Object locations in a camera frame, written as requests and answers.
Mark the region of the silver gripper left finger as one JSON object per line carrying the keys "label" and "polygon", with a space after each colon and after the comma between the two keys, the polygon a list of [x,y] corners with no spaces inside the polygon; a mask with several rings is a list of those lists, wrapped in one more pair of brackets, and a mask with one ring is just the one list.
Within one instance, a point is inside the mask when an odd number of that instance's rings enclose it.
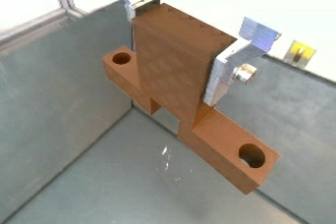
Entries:
{"label": "silver gripper left finger", "polygon": [[130,0],[124,0],[124,2],[126,19],[129,21],[161,4],[160,0],[138,0],[136,2],[132,2]]}

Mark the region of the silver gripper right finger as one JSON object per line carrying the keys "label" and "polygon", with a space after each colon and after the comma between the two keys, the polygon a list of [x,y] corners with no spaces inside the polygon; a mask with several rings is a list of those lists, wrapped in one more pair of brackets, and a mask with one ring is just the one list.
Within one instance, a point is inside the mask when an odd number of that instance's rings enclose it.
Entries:
{"label": "silver gripper right finger", "polygon": [[248,84],[256,68],[250,60],[266,54],[280,33],[249,18],[244,18],[237,40],[218,53],[212,61],[204,103],[214,106],[234,81]]}

